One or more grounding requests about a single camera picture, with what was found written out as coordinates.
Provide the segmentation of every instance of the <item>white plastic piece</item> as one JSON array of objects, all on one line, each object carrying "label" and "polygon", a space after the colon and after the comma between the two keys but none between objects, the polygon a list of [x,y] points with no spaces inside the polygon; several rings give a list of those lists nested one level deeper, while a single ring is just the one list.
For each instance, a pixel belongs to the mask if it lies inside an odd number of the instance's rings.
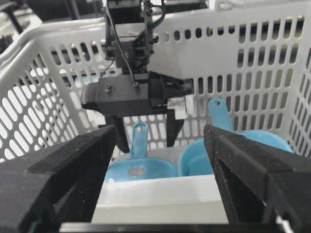
[{"label": "white plastic piece", "polygon": [[176,120],[187,118],[185,97],[170,98],[167,103],[167,108],[175,110]]},{"label": "white plastic piece", "polygon": [[284,220],[280,215],[276,217],[276,223],[282,225],[285,233],[294,233],[288,220]]},{"label": "white plastic piece", "polygon": [[97,111],[93,111],[93,110],[87,110],[86,113],[87,113],[88,120],[93,125],[99,126],[99,125],[105,125],[106,124],[105,117],[101,113],[99,113]]},{"label": "white plastic piece", "polygon": [[227,223],[227,218],[215,178],[206,175],[104,183],[92,222]]}]

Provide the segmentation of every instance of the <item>blue plastic handle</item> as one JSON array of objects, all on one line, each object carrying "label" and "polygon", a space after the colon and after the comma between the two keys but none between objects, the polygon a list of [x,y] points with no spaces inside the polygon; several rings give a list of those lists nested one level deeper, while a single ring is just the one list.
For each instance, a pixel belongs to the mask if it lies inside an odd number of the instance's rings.
[{"label": "blue plastic handle", "polygon": [[133,140],[130,150],[131,159],[142,159],[147,157],[148,125],[139,122],[133,127]]},{"label": "blue plastic handle", "polygon": [[213,98],[209,101],[208,106],[213,126],[233,132],[225,101],[221,98]]}]

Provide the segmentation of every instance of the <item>screw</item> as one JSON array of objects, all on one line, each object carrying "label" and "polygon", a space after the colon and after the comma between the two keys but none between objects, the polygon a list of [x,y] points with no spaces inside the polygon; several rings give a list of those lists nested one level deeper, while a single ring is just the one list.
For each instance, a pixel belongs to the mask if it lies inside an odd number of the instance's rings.
[{"label": "screw", "polygon": [[112,88],[112,86],[110,84],[107,84],[105,86],[105,92],[111,92],[111,88]]},{"label": "screw", "polygon": [[138,87],[139,86],[139,83],[138,82],[133,82],[133,87]]}]

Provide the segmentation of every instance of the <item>black textured surface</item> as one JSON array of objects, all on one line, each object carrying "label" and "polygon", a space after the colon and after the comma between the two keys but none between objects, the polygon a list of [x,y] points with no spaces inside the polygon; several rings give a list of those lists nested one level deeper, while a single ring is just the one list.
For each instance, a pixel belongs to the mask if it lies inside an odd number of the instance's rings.
[{"label": "black textured surface", "polygon": [[0,233],[90,221],[115,140],[107,126],[0,164]]},{"label": "black textured surface", "polygon": [[310,159],[210,125],[204,143],[230,223],[280,215],[295,233],[311,231]]}]

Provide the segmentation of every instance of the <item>handle hole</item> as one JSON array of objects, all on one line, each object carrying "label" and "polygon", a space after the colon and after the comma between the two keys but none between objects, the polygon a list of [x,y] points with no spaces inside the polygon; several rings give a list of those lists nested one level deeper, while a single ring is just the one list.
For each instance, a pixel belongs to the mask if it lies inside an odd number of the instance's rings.
[{"label": "handle hole", "polygon": [[137,127],[138,132],[141,132],[143,129],[144,129],[144,127],[142,127],[142,126]]}]

